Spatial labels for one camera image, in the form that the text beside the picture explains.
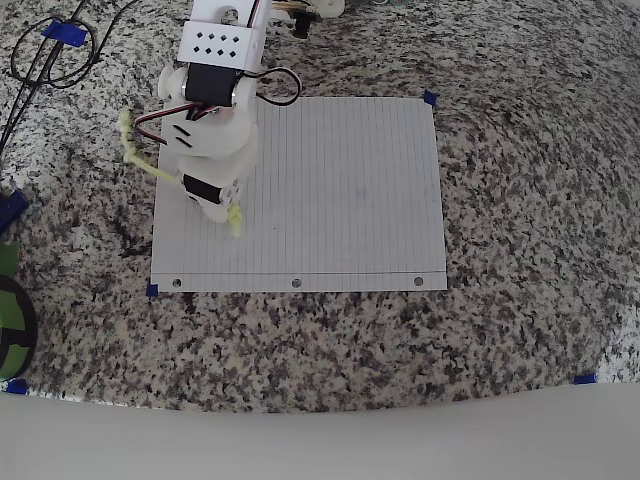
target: speckled granite surface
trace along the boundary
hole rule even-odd
[[[33,3],[0,10],[2,112],[17,91],[17,32],[73,10]],[[83,18],[101,37],[117,2],[89,4]],[[640,379],[637,12],[610,0],[360,3],[306,43],[275,27],[265,63],[295,68],[305,95],[440,95],[450,289],[150,300],[154,181],[121,163],[113,124],[124,104],[160,105],[156,78],[189,2],[157,5],[142,0],[84,83],[41,91],[4,157],[2,186],[32,202],[7,239],[23,245],[19,280],[41,316],[33,394],[346,410],[594,370]]]

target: sheet of paper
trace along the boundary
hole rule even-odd
[[[240,238],[159,180],[151,282],[161,292],[447,288],[431,106],[418,99],[258,101],[261,156]],[[175,172],[161,149],[160,166]]]

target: black wire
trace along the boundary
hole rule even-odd
[[[256,93],[256,97],[261,98],[265,102],[270,103],[271,105],[275,105],[276,107],[288,107],[289,105],[294,104],[295,101],[298,100],[298,98],[300,98],[300,95],[302,95],[302,82],[300,81],[298,76],[295,73],[293,73],[291,70],[289,70],[288,68],[285,68],[285,67],[275,67],[275,68],[271,68],[269,70],[265,70],[262,73],[243,72],[242,76],[248,77],[248,78],[263,78],[263,77],[266,77],[267,75],[270,75],[270,74],[276,73],[276,72],[286,73],[291,78],[293,78],[293,80],[296,82],[296,86],[298,87],[298,91],[296,92],[296,94],[292,98],[290,98],[288,100],[284,100],[282,102],[280,102],[278,100],[273,100],[271,98],[267,98],[264,95],[262,95],[261,93]]]
[[[253,27],[254,16],[256,15],[256,10],[258,9],[258,4],[260,0],[253,0],[253,6],[251,7],[251,13],[249,14],[249,20],[247,21],[247,28]]]
[[[20,89],[18,90],[18,95],[16,96],[16,99],[13,102],[13,106],[11,107],[11,113],[9,114],[9,117],[7,117],[7,122],[5,123],[4,130],[2,132],[2,137],[0,138],[0,156],[2,155],[2,152],[4,151],[4,148],[6,147],[7,142],[9,141],[9,137],[13,133],[16,125],[18,124],[18,122],[22,118],[22,115],[24,114],[24,112],[27,109],[27,107],[31,104],[31,101],[33,100],[33,97],[35,96],[35,94],[38,91],[38,89],[40,87],[42,87],[43,85],[49,85],[49,86],[51,86],[51,87],[53,87],[55,89],[62,90],[62,89],[65,89],[65,88],[73,87],[74,85],[77,85],[78,83],[80,83],[89,74],[89,72],[91,71],[93,66],[96,63],[98,63],[98,61],[100,60],[100,54],[102,53],[102,50],[103,50],[104,46],[106,45],[106,43],[107,43],[107,41],[108,41],[108,39],[109,39],[109,37],[111,35],[111,32],[112,32],[113,28],[115,27],[116,23],[118,22],[118,20],[120,20],[122,15],[131,6],[133,6],[134,4],[138,3],[140,0],[131,0],[124,7],[122,7],[118,11],[118,13],[116,13],[116,15],[113,17],[113,20],[111,21],[111,23],[109,25],[109,28],[107,29],[107,33],[105,33],[105,35],[104,35],[104,37],[102,39],[102,42],[100,43],[100,45],[97,48],[96,48],[97,39],[96,39],[96,35],[95,35],[95,32],[93,31],[93,29],[87,23],[83,22],[82,20],[78,20],[77,19],[80,11],[85,6],[87,1],[88,0],[81,0],[80,1],[80,3],[76,7],[75,11],[73,12],[73,14],[71,15],[71,18],[69,20],[65,21],[65,20],[62,20],[60,17],[57,17],[57,16],[53,15],[53,16],[47,17],[44,20],[41,20],[41,21],[35,23],[31,27],[29,27],[20,36],[20,38],[16,42],[15,46],[13,47],[13,51],[11,52],[11,64],[10,64],[11,76],[13,78],[15,78],[16,80],[20,81],[21,85],[20,85]],[[28,69],[27,73],[24,76],[21,76],[20,73],[18,72],[18,68],[16,66],[16,57],[17,57],[18,52],[20,50],[20,46],[25,41],[27,35],[29,35],[31,32],[33,32],[38,27],[42,26],[44,23],[47,23],[47,22],[50,22],[50,21],[57,21],[59,23],[58,23],[58,25],[56,27],[54,27],[52,32],[49,33],[49,36],[44,38],[44,40],[42,41],[42,43],[38,47],[36,55],[35,55],[33,61],[31,62],[31,65],[29,66],[29,69]],[[51,68],[55,64],[56,60],[58,59],[58,56],[60,55],[60,52],[62,51],[62,49],[64,47],[64,43],[63,42],[57,41],[55,46],[53,47],[53,49],[49,53],[49,56],[45,60],[44,65],[43,65],[42,69],[40,70],[40,73],[38,74],[37,79],[36,80],[32,80],[31,76],[33,75],[33,72],[34,72],[34,70],[35,70],[35,68],[36,68],[36,66],[38,64],[38,61],[40,60],[40,56],[42,55],[42,51],[43,51],[45,45],[47,44],[47,42],[51,40],[49,37],[57,29],[61,28],[63,25],[81,26],[81,27],[84,27],[87,30],[87,32],[89,33],[89,55],[87,57],[87,60],[82,64],[81,67],[77,68],[73,72],[68,73],[66,75],[62,75],[62,76],[57,77],[57,78],[51,78]],[[73,78],[73,80],[70,81],[69,83],[65,83],[65,84],[60,85],[60,82],[63,82],[64,80],[69,80],[71,78]],[[30,87],[31,90],[29,91],[29,94],[27,95],[27,98],[22,103],[22,106],[18,110],[18,104],[20,103],[20,98],[23,96],[23,94],[24,94],[24,92],[25,92],[27,87]]]

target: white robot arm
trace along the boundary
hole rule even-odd
[[[194,0],[178,52],[178,60],[189,66],[163,70],[158,92],[167,102],[165,110],[136,122],[139,126],[162,116],[161,137],[139,131],[165,145],[161,154],[176,162],[185,193],[215,222],[227,221],[228,209],[238,201],[242,181],[258,158],[256,72],[272,6],[289,8],[294,3],[298,9],[302,5],[305,13],[302,2],[233,0],[230,5],[229,0]],[[230,9],[237,11],[237,25],[222,24]],[[308,28],[306,20],[318,11],[332,17],[343,10],[344,0],[320,0],[318,5],[309,5],[303,28],[305,23]],[[294,77],[300,91],[297,76],[288,69],[280,70]],[[276,102],[281,106],[289,103]]]

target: blue tape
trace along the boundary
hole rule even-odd
[[[424,103],[428,103],[432,107],[436,106],[438,102],[438,95],[435,93],[431,93],[429,90],[424,91]]]
[[[574,385],[587,385],[589,383],[598,383],[598,377],[595,373],[590,373],[588,375],[576,375],[573,377]]]
[[[70,23],[61,24],[57,20],[54,20],[51,25],[42,32],[42,35],[54,40],[60,40],[72,47],[81,47],[84,45],[87,33],[86,30],[82,30],[80,27]]]
[[[147,283],[147,297],[155,298],[158,296],[158,285],[151,282]]]
[[[20,190],[16,190],[0,205],[0,234],[9,228],[21,214],[29,207],[29,202]]]
[[[19,378],[18,380],[9,382],[9,385],[7,385],[7,389],[5,390],[5,392],[14,393],[16,395],[26,395],[28,389],[29,387],[27,385],[27,381]]]

